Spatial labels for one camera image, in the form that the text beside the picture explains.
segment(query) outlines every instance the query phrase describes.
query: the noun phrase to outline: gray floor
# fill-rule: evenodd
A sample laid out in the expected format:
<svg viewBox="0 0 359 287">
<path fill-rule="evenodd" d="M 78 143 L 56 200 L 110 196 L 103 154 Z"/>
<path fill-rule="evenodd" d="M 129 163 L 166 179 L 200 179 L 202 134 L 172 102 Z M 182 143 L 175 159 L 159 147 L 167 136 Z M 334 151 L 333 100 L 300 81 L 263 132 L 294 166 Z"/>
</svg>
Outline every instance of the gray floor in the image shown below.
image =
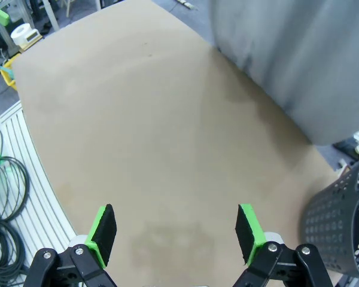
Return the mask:
<svg viewBox="0 0 359 287">
<path fill-rule="evenodd" d="M 166 11 L 173 14 L 175 17 L 180 19 L 186 25 L 195 30 L 202 38 L 211 44 L 214 44 L 210 21 L 209 21 L 209 1 L 208 0 L 188 0 L 192 3 L 196 9 L 189 10 L 183 5 L 179 4 L 175 0 L 153 0 L 155 3 L 160 5 Z M 62 8 L 55 12 L 57 21 L 61 28 L 75 22 L 91 13 L 96 11 L 94 0 L 76 0 L 71 4 L 71 10 L 69 17 L 65 16 L 66 8 Z M 42 26 L 48 21 L 47 18 L 35 23 L 37 29 L 41 30 Z M 0 114 L 7 110 L 11 105 L 19 100 L 17 93 L 12 89 L 8 88 L 4 80 L 0 76 Z M 336 150 L 332 146 L 318 146 L 318 151 L 325 157 L 327 162 L 333 169 L 338 169 L 338 161 L 344 158 L 347 163 L 352 160 L 345 154 Z"/>
</svg>

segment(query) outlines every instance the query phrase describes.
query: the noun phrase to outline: gray curtain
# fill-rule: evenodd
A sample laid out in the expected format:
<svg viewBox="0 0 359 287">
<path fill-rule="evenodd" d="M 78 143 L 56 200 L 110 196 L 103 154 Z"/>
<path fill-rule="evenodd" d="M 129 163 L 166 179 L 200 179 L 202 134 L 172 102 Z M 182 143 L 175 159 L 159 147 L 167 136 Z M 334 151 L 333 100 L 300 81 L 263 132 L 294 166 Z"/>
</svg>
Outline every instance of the gray curtain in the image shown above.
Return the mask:
<svg viewBox="0 0 359 287">
<path fill-rule="evenodd" d="M 211 0 L 218 48 L 315 144 L 359 130 L 359 0 Z"/>
</svg>

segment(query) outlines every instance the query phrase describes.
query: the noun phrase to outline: white slatted panel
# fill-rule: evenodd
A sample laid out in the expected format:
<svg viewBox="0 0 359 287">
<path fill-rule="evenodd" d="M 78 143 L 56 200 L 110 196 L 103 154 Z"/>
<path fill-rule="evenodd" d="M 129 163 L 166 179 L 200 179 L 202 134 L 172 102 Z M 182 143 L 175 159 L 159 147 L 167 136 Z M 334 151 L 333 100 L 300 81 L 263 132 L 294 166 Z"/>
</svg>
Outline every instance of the white slatted panel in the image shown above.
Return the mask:
<svg viewBox="0 0 359 287">
<path fill-rule="evenodd" d="M 53 248 L 57 253 L 61 253 L 76 234 L 44 173 L 20 102 L 0 116 L 0 129 L 4 137 L 3 155 L 20 160 L 27 168 L 31 180 L 27 204 L 23 212 L 11 221 L 11 225 L 24 241 L 26 265 L 30 266 L 37 250 Z M 16 188 L 14 179 L 11 186 L 13 189 L 10 190 L 13 192 Z M 4 204 L 4 199 L 0 198 L 0 202 Z"/>
</svg>

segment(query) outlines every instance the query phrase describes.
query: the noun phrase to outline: green plastic part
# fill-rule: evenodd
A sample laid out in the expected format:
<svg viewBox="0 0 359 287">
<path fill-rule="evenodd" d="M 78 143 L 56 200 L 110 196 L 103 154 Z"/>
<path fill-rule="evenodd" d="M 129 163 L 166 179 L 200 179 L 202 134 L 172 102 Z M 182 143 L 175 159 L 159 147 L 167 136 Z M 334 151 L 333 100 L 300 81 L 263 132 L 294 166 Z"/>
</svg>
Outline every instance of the green plastic part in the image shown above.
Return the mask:
<svg viewBox="0 0 359 287">
<path fill-rule="evenodd" d="M 9 22 L 10 16 L 6 12 L 0 10 L 0 24 L 6 26 L 9 24 Z"/>
<path fill-rule="evenodd" d="M 104 260 L 102 259 L 100 250 L 96 242 L 92 241 L 93 235 L 95 235 L 97 226 L 99 225 L 102 215 L 104 214 L 105 206 L 101 206 L 97 212 L 95 221 L 93 221 L 93 225 L 90 229 L 88 237 L 86 237 L 85 245 L 88 246 L 89 249 L 93 250 L 97 255 L 98 261 L 100 262 L 101 267 L 104 269 L 106 267 Z"/>
<path fill-rule="evenodd" d="M 261 225 L 259 224 L 259 221 L 257 219 L 257 216 L 255 215 L 254 209 L 252 208 L 251 204 L 241 204 L 241 208 L 246 215 L 247 221 L 249 222 L 252 234 L 254 236 L 254 244 L 252 246 L 249 259 L 247 261 L 247 265 L 250 266 L 258 248 L 262 247 L 266 243 L 266 237 L 264 236 L 264 232 L 261 228 Z"/>
</svg>

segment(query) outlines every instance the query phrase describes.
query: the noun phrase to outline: brown table surface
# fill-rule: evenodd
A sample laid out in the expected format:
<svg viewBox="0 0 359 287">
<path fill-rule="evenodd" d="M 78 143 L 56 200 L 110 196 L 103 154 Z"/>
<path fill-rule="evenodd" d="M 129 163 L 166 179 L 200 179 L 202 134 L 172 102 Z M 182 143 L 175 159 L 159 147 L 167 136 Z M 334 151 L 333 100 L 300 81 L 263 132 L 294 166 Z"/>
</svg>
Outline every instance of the brown table surface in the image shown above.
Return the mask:
<svg viewBox="0 0 359 287">
<path fill-rule="evenodd" d="M 232 286 L 244 264 L 238 204 L 251 203 L 263 229 L 295 248 L 304 205 L 335 179 L 259 87 L 150 1 L 61 29 L 14 72 L 77 233 L 100 205 L 114 207 L 107 270 L 119 286 Z"/>
</svg>

